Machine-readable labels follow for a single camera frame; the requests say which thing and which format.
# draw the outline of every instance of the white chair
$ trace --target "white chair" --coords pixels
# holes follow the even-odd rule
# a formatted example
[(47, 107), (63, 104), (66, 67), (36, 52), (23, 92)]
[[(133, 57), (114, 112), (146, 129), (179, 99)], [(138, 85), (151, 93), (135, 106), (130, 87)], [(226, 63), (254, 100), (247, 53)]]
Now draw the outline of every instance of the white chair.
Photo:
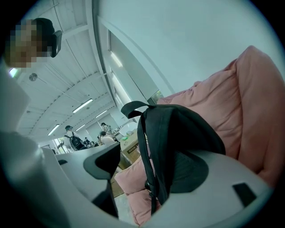
[(133, 131), (138, 128), (138, 123), (130, 122), (120, 129), (120, 134), (126, 136), (128, 131)]

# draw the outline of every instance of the black backpack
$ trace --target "black backpack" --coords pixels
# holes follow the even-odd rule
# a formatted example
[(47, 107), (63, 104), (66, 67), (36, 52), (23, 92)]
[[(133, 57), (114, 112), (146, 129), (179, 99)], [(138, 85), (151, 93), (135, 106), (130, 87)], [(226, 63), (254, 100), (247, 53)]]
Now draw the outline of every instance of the black backpack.
[(65, 135), (65, 137), (69, 138), (69, 143), (75, 151), (79, 151), (85, 148), (83, 141), (75, 136), (73, 132), (71, 137), (67, 135)]
[[(148, 106), (147, 110), (143, 113), (136, 110), (142, 106)], [(191, 151), (225, 154), (217, 133), (200, 115), (186, 107), (151, 106), (136, 101), (124, 105), (121, 112), (127, 118), (140, 116), (138, 146), (147, 175), (146, 187), (151, 191), (151, 214), (156, 211), (156, 197), (162, 205), (170, 192), (191, 192), (207, 178), (207, 164)]]

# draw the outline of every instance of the white ceiling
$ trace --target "white ceiling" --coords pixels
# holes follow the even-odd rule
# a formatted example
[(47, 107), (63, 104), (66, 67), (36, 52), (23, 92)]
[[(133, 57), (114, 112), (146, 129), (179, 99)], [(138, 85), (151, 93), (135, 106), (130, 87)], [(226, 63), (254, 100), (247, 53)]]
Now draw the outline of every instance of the white ceiling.
[[(26, 69), (18, 83), (31, 98), (19, 132), (41, 142), (62, 137), (66, 125), (79, 128), (115, 107), (100, 65), (94, 37), (92, 0), (42, 0), (25, 16), (48, 18), (55, 30), (62, 30), (59, 54), (40, 67)], [(30, 81), (36, 73), (38, 79)], [(92, 98), (77, 113), (73, 110)], [(48, 133), (60, 124), (51, 136)]]

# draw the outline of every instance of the fluorescent light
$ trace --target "fluorescent light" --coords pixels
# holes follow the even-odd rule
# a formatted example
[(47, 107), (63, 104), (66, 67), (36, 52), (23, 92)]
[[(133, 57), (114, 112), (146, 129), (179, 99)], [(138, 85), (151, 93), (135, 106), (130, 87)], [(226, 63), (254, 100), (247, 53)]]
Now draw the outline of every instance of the fluorescent light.
[(115, 56), (115, 54), (112, 52), (111, 57), (114, 59), (114, 61), (117, 63), (118, 67), (122, 67), (122, 63), (119, 61), (118, 57)]
[(80, 128), (82, 128), (82, 127), (84, 127), (85, 126), (85, 124), (83, 124), (81, 127), (79, 127), (76, 131), (78, 131)]
[(51, 130), (51, 132), (48, 134), (48, 136), (50, 136), (58, 127), (59, 127), (59, 124), (57, 124), (57, 125)]
[(77, 109), (75, 109), (75, 110), (73, 111), (73, 113), (78, 112), (81, 108), (83, 108), (84, 106), (88, 105), (88, 104), (89, 104), (90, 102), (92, 102), (92, 101), (93, 101), (93, 99), (89, 99), (89, 100), (86, 101), (84, 104), (80, 105)]
[[(102, 114), (104, 114), (107, 110), (105, 110), (104, 112), (102, 112), (101, 114), (99, 114), (98, 116), (101, 116)], [(97, 118), (98, 116), (96, 116), (95, 118)]]
[(12, 68), (12, 69), (9, 71), (11, 77), (14, 77), (15, 74), (17, 73), (17, 71), (18, 71), (18, 70), (17, 70), (16, 68)]

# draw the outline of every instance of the ceiling light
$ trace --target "ceiling light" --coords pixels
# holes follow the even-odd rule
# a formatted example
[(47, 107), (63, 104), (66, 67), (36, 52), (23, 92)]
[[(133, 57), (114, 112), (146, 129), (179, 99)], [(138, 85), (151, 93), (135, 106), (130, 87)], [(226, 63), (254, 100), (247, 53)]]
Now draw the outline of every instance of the ceiling light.
[(80, 105), (77, 109), (75, 109), (73, 111), (73, 113), (76, 113), (77, 111), (79, 111), (81, 108), (83, 108), (84, 106), (88, 105), (90, 102), (92, 102), (93, 99), (89, 99), (88, 101), (86, 101), (84, 104)]
[(14, 77), (15, 74), (17, 73), (17, 71), (18, 71), (18, 70), (17, 70), (16, 68), (12, 68), (12, 69), (9, 71), (11, 77)]
[(84, 127), (85, 126), (85, 124), (83, 124), (81, 127), (79, 127), (76, 131), (78, 131), (80, 128), (82, 128), (82, 127)]
[(57, 124), (57, 125), (51, 130), (51, 132), (48, 134), (48, 136), (50, 136), (58, 127), (59, 127), (59, 124)]
[(122, 67), (122, 63), (119, 61), (118, 57), (115, 56), (115, 54), (112, 52), (111, 57), (114, 59), (114, 61), (117, 63), (118, 67)]
[[(102, 114), (104, 114), (107, 110), (105, 110), (104, 112), (102, 112), (101, 114), (99, 114), (98, 116), (101, 116)], [(98, 116), (96, 116), (95, 118), (97, 118)]]

